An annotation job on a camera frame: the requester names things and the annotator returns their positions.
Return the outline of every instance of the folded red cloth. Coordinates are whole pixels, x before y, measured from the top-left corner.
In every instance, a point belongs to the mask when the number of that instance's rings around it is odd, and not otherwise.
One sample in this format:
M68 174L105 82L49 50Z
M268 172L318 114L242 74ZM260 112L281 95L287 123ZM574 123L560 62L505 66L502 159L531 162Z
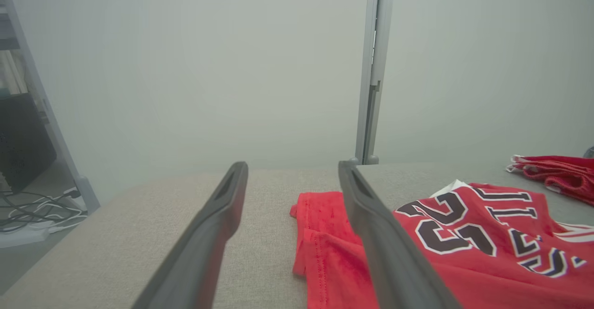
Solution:
M594 227L556 223L543 194L471 184L393 214L463 307L594 307ZM302 193L291 216L308 308L377 308L342 193Z
M594 206L594 159L544 155L513 155L509 172L522 172L528 178L545 182L551 191Z

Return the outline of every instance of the fabric-covered table surface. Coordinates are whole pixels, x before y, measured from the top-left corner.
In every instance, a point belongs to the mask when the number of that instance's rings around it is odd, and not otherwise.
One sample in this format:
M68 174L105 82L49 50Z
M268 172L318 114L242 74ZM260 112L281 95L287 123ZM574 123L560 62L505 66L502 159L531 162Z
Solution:
M401 163L359 167L388 208L428 197L454 179L545 193L551 216L590 224L594 208L503 170L507 165ZM100 208L3 297L9 309L129 308L223 173L155 180ZM241 224L221 265L215 308L306 307L295 277L299 193L340 190L337 168L250 170Z

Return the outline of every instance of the white wall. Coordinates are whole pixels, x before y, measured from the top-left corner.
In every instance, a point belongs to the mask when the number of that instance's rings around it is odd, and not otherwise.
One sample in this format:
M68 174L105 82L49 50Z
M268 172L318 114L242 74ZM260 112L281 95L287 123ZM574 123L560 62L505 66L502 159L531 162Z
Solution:
M594 145L594 0L394 0L390 32L380 163Z
M157 178L354 155L366 0L13 0L100 202Z

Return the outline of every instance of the red shirt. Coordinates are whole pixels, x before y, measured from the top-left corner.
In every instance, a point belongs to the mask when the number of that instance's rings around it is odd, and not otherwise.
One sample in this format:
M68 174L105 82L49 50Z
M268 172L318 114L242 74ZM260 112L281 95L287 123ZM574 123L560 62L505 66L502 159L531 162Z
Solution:
M308 308L377 308L342 193L302 193L291 215ZM394 216L463 307L594 307L594 228L556 223L541 193L471 184Z

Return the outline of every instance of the red fabric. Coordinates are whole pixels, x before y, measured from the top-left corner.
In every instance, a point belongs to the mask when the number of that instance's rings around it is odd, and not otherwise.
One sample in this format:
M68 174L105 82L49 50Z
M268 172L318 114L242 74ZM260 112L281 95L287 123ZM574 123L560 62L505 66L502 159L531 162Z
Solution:
M540 193L483 184L471 186L404 205L394 212L463 307L594 307L594 227L556 223ZM451 224L437 222L452 216L457 207L465 210L459 219ZM439 217L432 218L427 210ZM519 214L508 215L514 210ZM293 273L306 277L308 308L377 308L365 252L348 222L342 194L302 193L291 214L297 217ZM457 241L467 247L435 252L429 247L431 241L422 240L420 232L422 225L433 224L442 228L430 232L440 235L437 244ZM469 226L475 230L482 227L493 252L488 250L488 241L484 242L487 249L484 244L479 249L479 244L472 241L483 243L480 237L461 239L458 232L465 234L463 230ZM516 245L519 249L514 248L513 232L521 237L522 243ZM528 250L532 245L535 250ZM536 259L540 259L540 265L531 264Z
M544 155L514 156L511 169L521 170L528 178L545 182L545 186L594 206L594 159Z

